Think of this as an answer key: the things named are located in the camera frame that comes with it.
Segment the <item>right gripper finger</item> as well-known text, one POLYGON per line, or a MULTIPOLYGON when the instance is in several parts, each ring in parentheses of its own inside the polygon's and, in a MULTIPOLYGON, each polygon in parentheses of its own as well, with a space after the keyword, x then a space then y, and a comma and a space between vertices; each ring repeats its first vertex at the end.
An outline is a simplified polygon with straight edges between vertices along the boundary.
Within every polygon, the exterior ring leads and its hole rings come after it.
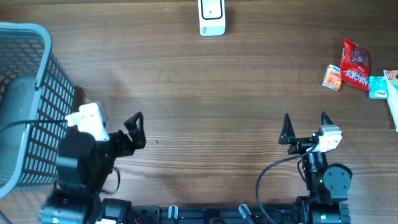
POLYGON ((295 142, 297 142, 297 140, 295 137, 295 132, 292 126, 292 122, 290 120, 289 114, 286 113, 284 115, 284 123, 280 134, 280 138, 278 140, 278 144, 286 145, 286 144, 294 144, 295 142))
POLYGON ((325 111, 322 111, 321 113, 321 124, 323 125, 333 125, 333 122, 329 118, 329 116, 326 114, 325 111))

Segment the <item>orange small box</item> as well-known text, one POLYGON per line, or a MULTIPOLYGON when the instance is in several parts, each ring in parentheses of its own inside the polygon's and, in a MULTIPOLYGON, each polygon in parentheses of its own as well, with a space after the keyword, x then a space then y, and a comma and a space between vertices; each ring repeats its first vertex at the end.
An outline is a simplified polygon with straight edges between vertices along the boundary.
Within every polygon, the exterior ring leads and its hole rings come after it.
POLYGON ((327 66, 322 85, 337 91, 341 87, 341 81, 340 68, 335 65, 327 66))

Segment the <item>green tissue pack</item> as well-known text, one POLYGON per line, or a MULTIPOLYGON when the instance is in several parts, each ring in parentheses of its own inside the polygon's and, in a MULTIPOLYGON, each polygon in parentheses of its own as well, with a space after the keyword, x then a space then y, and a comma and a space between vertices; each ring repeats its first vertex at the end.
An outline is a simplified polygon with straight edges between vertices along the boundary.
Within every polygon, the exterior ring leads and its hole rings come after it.
POLYGON ((369 98, 370 99, 387 99, 388 90, 386 80, 384 77, 369 77, 368 83, 369 98))

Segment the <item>red snack bag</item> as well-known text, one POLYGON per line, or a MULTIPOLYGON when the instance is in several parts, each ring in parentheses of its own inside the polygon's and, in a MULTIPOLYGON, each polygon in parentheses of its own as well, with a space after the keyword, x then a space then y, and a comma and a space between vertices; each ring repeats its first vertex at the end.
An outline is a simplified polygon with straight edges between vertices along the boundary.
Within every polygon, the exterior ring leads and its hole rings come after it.
POLYGON ((349 85, 368 91, 369 69, 369 50, 345 39, 340 62, 341 79, 349 85))

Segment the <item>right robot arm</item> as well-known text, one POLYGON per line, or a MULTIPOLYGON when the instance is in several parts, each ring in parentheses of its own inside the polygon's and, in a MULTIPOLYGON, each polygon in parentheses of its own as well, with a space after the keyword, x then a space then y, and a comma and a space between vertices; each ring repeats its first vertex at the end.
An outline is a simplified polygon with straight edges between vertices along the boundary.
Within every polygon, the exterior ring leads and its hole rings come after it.
POLYGON ((353 173, 343 164, 329 164, 326 154, 338 148, 343 133, 325 112, 321 114, 320 129, 308 138, 297 138, 288 114, 279 144, 288 144, 289 155, 297 154, 303 169, 307 196, 297 197, 293 223, 350 223, 347 204, 353 173))

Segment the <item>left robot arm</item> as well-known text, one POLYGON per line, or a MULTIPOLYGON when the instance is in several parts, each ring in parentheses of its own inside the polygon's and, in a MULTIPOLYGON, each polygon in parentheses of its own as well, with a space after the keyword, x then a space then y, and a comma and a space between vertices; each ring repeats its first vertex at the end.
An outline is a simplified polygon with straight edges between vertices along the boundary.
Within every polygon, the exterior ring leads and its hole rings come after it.
POLYGON ((103 188, 108 175, 118 172, 115 160, 131 156, 146 145, 144 117, 136 113, 124 122, 127 133, 111 133, 97 141, 91 134, 77 132, 59 145, 58 177, 44 203, 41 223, 139 223, 129 201, 106 198, 103 188))

